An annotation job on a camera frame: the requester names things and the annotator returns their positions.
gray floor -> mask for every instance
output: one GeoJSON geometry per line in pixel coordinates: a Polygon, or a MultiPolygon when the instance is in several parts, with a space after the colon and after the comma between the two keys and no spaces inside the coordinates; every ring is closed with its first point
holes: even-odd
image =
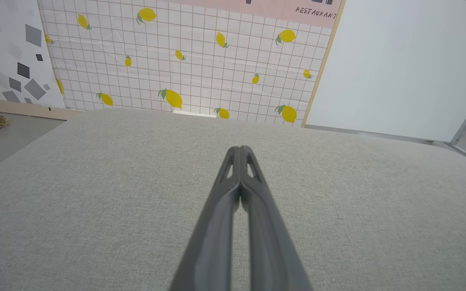
{"type": "MultiPolygon", "coordinates": [[[[63,123],[62,120],[39,118],[32,116],[21,116],[16,114],[3,114],[10,121],[10,124],[3,129],[0,129],[0,162],[7,157],[13,155],[27,144],[46,134],[48,131],[54,129],[63,123]]],[[[441,147],[452,151],[451,148],[442,142],[429,143],[421,140],[411,140],[408,138],[401,138],[396,136],[386,136],[369,133],[359,133],[361,135],[370,135],[381,138],[393,138],[400,140],[407,140],[412,142],[432,144],[435,147],[441,147]]],[[[458,144],[462,149],[466,150],[466,133],[458,144]]]]}
{"type": "Polygon", "coordinates": [[[0,162],[63,123],[62,120],[49,118],[4,113],[0,115],[10,122],[0,129],[0,162]]]}

white grid wallpaper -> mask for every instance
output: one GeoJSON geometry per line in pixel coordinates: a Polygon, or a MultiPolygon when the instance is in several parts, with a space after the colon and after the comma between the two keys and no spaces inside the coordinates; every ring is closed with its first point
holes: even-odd
{"type": "Polygon", "coordinates": [[[100,92],[111,96],[115,108],[173,111],[158,96],[169,89],[180,94],[183,111],[216,114],[221,107],[231,119],[299,127],[331,33],[330,28],[159,0],[39,0],[39,11],[45,33],[55,41],[48,46],[65,105],[81,111],[110,108],[96,97],[100,92]],[[157,18],[137,24],[144,7],[157,18]],[[91,30],[78,24],[79,14],[91,30]],[[276,44],[286,29],[296,39],[276,44]],[[228,48],[216,43],[217,32],[228,48]],[[176,50],[186,59],[177,59],[176,50]],[[304,70],[312,78],[305,78],[304,70]],[[255,73],[257,84],[252,83],[255,73]],[[294,124],[274,112],[284,104],[296,110],[294,124]]]}

whiteboard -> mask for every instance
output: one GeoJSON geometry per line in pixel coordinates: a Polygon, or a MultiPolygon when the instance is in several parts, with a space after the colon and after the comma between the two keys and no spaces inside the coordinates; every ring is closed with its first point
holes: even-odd
{"type": "Polygon", "coordinates": [[[465,0],[346,0],[307,125],[450,141],[465,118],[465,0]]]}

wooden edge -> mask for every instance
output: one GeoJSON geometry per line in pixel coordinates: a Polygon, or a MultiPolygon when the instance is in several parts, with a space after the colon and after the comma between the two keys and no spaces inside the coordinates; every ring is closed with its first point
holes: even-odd
{"type": "Polygon", "coordinates": [[[0,100],[0,112],[68,120],[80,114],[80,111],[47,107],[38,104],[16,103],[0,100]]]}
{"type": "Polygon", "coordinates": [[[321,62],[320,72],[318,73],[316,84],[314,84],[314,89],[312,90],[312,95],[310,96],[309,105],[307,106],[307,110],[305,111],[305,117],[303,118],[303,121],[301,122],[301,127],[305,127],[305,124],[307,123],[307,118],[309,117],[310,107],[312,106],[314,97],[316,97],[316,91],[318,90],[318,87],[321,81],[321,76],[323,75],[323,71],[325,70],[325,65],[327,63],[328,55],[330,54],[330,50],[332,48],[332,44],[335,38],[335,33],[337,32],[337,27],[339,26],[339,22],[341,21],[341,16],[343,14],[345,3],[346,3],[346,0],[341,0],[341,5],[339,6],[339,11],[337,13],[337,19],[335,20],[335,23],[333,24],[332,33],[330,34],[330,40],[327,45],[327,50],[325,51],[325,57],[323,58],[323,61],[321,62]]]}

lemon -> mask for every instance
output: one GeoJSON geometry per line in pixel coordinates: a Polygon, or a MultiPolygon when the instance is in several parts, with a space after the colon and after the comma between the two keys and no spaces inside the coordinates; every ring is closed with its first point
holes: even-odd
{"type": "Polygon", "coordinates": [[[98,97],[98,99],[101,99],[105,104],[112,106],[112,98],[109,97],[108,94],[98,93],[96,94],[96,97],[98,97]]]}
{"type": "Polygon", "coordinates": [[[59,85],[59,89],[61,90],[61,94],[64,94],[64,86],[62,85],[61,81],[57,78],[55,78],[57,80],[57,85],[59,85]]]}
{"type": "Polygon", "coordinates": [[[185,56],[183,56],[183,53],[180,51],[176,51],[176,58],[180,59],[181,61],[184,61],[186,59],[185,56]]]}
{"type": "Polygon", "coordinates": [[[303,75],[305,76],[305,78],[307,79],[310,79],[312,78],[312,75],[310,74],[310,71],[309,70],[305,70],[303,71],[303,75]]]}
{"type": "Polygon", "coordinates": [[[296,114],[296,110],[290,106],[280,105],[274,109],[274,112],[276,112],[276,110],[278,110],[278,114],[282,114],[283,120],[290,123],[294,123],[296,116],[298,116],[298,114],[296,114]]]}
{"type": "Polygon", "coordinates": [[[217,44],[219,46],[222,46],[223,48],[227,48],[229,46],[229,44],[226,42],[226,39],[224,38],[224,35],[222,35],[222,33],[217,33],[217,44]]]}
{"type": "Polygon", "coordinates": [[[260,81],[260,76],[258,75],[258,73],[255,73],[255,77],[253,77],[253,84],[257,84],[258,81],[260,81]]]}
{"type": "Polygon", "coordinates": [[[136,22],[138,24],[143,23],[144,21],[153,21],[156,19],[156,13],[150,8],[143,8],[138,12],[138,16],[136,17],[136,22]]]}
{"type": "Polygon", "coordinates": [[[133,61],[131,60],[131,57],[128,55],[125,56],[125,66],[130,67],[133,61]]]}
{"type": "Polygon", "coordinates": [[[82,15],[78,15],[78,23],[80,24],[80,26],[82,26],[83,28],[87,29],[87,30],[90,30],[92,28],[92,26],[90,26],[88,23],[87,23],[87,20],[85,20],[85,17],[83,17],[82,15]]]}
{"type": "Polygon", "coordinates": [[[220,116],[220,118],[229,119],[229,112],[226,109],[224,109],[224,108],[215,108],[214,111],[216,113],[218,113],[218,116],[220,116]]]}
{"type": "Polygon", "coordinates": [[[45,34],[44,35],[44,38],[46,39],[46,43],[47,44],[55,44],[55,41],[53,41],[52,39],[50,39],[50,36],[45,34]]]}
{"type": "Polygon", "coordinates": [[[282,40],[284,42],[291,42],[295,39],[296,39],[296,35],[294,34],[292,30],[284,30],[278,35],[275,42],[276,44],[278,44],[278,42],[281,44],[282,40]]]}
{"type": "Polygon", "coordinates": [[[170,104],[172,107],[183,108],[183,99],[181,99],[181,96],[179,96],[179,94],[176,92],[165,89],[159,90],[159,92],[157,92],[157,96],[159,96],[159,94],[161,94],[163,99],[166,97],[168,104],[170,104]]]}

